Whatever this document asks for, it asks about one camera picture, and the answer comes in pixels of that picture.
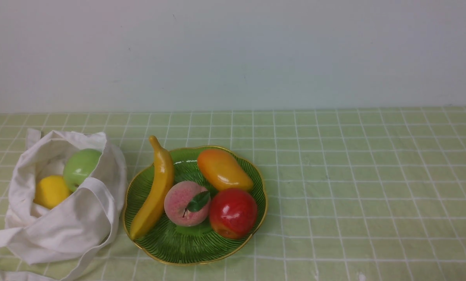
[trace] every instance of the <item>peach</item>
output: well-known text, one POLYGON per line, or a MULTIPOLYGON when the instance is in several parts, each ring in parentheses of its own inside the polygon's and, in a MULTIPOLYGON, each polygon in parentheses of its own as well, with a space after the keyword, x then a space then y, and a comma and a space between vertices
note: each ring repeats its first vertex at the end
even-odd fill
POLYGON ((206 205, 197 212, 191 212, 186 207, 193 197, 207 191, 205 187, 193 181, 181 181, 174 185, 163 201, 167 217, 178 226, 195 226, 202 223, 208 216, 210 196, 206 205))

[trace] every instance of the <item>yellow banana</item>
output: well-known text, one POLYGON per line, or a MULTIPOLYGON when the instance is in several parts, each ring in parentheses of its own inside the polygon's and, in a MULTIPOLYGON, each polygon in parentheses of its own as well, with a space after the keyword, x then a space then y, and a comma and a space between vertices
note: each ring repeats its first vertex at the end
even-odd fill
POLYGON ((162 148, 154 135, 149 137, 149 143, 154 151, 155 176, 149 195, 131 224, 131 240, 143 237, 155 226, 163 215, 165 196, 174 185, 174 163, 169 151, 162 148))

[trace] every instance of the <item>gold plate rim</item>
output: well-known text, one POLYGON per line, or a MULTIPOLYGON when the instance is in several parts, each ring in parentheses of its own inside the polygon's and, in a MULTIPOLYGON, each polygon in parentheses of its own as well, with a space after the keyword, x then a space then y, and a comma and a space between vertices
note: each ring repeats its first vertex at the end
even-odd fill
MULTIPOLYGON (((151 258, 153 258, 154 260, 157 260, 161 263, 164 263, 166 265, 177 265, 177 266, 190 266, 190 265, 206 265, 208 263, 214 263, 216 261, 219 261, 219 260, 223 260, 225 258, 227 258, 228 256, 231 256, 233 254, 235 254, 236 252, 238 252, 240 249, 242 249, 246 244, 247 242, 250 241, 250 239, 253 237, 253 235, 259 230, 260 226, 262 225, 262 223, 264 222, 264 219, 266 218, 266 215, 267 215, 267 210, 268 210, 268 205, 269 205, 269 199, 268 199, 268 196, 267 196, 267 191, 266 191, 266 183, 265 183, 265 180, 264 180, 264 177, 261 173, 261 171, 259 171, 259 169, 256 167, 256 165, 254 165, 252 162, 250 162, 249 160, 245 159, 245 158, 242 158, 240 156, 238 156, 236 153, 234 153, 233 151, 229 150, 229 149, 226 149, 225 147, 222 147, 222 146, 197 146, 195 148, 179 148, 179 149, 172 149, 170 150, 169 152, 174 152, 174 151, 179 151, 179 150, 184 150, 184 149, 203 149, 203 148, 217 148, 217 149, 223 149, 233 155, 235 155, 237 158, 239 159, 242 159, 244 161, 246 161, 247 163, 251 164, 252 167, 254 167, 254 169, 259 173, 259 176, 261 178, 261 181, 262 181, 262 191, 264 193, 264 197, 266 198, 266 207, 264 208, 264 215, 262 216, 262 219, 261 221, 259 222, 259 225, 254 229, 254 231, 252 231, 252 233, 247 237, 247 239, 243 242, 243 244, 241 244, 240 246, 238 246, 238 248, 236 248, 234 251, 232 251, 231 253, 225 255, 225 256, 222 256, 220 258, 216 258, 214 260, 208 260, 208 261, 199 261, 197 263, 170 263, 168 261, 165 261, 165 260, 161 260, 160 258, 157 258, 156 256, 153 256, 150 252, 148 252, 145 248, 143 248, 141 245, 139 245, 137 242, 131 240, 131 242, 133 242, 139 249, 143 250, 148 256, 150 256, 151 258)), ((127 209, 127 204, 128 204, 128 194, 129 194, 129 187, 132 185, 133 181, 135 180, 135 178, 137 178, 141 173, 143 173, 144 171, 146 171, 147 169, 151 168, 153 166, 154 163, 152 163, 150 166, 142 169, 141 171, 139 171, 134 177, 133 179, 131 179, 131 182, 129 183, 129 185, 127 186, 127 190, 126 190, 126 201, 125 201, 125 204, 124 204, 124 209, 122 210, 122 218, 123 218, 123 223, 124 223, 124 231, 126 232, 126 235, 129 237, 129 232, 127 230, 127 226, 126 226, 126 209, 127 209)))

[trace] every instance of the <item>fruit bowl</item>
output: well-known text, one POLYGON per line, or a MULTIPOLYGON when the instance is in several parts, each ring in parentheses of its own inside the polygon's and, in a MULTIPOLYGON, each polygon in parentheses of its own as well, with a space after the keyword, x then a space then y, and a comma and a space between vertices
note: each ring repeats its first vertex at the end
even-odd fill
MULTIPOLYGON (((268 199, 264 179, 259 170, 248 160, 240 158, 220 146, 201 146, 170 151, 175 169, 174 184, 191 180, 206 187, 212 197, 218 193, 198 169, 198 155, 205 149, 222 149, 231 153, 240 164, 240 167, 250 176, 254 183, 250 194, 255 199, 258 207, 256 222, 248 235, 238 240, 231 240, 215 233, 208 219, 197 226, 176 226, 164 213, 149 233, 134 240, 134 243, 148 256, 162 263, 168 265, 197 265, 212 263, 231 256, 247 244, 266 217, 268 199)), ((122 212, 124 229, 127 235, 129 235, 131 223, 136 213, 151 190, 153 176, 154 166, 152 164, 139 172, 129 184, 126 193, 126 204, 122 212)))

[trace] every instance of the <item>yellow lemon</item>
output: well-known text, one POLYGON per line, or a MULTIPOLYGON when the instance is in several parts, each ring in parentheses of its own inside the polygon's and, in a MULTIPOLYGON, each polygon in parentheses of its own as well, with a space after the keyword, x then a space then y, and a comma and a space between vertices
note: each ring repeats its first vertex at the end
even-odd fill
POLYGON ((72 192, 62 176, 48 176, 37 184, 34 203, 50 210, 63 202, 70 194, 72 192))

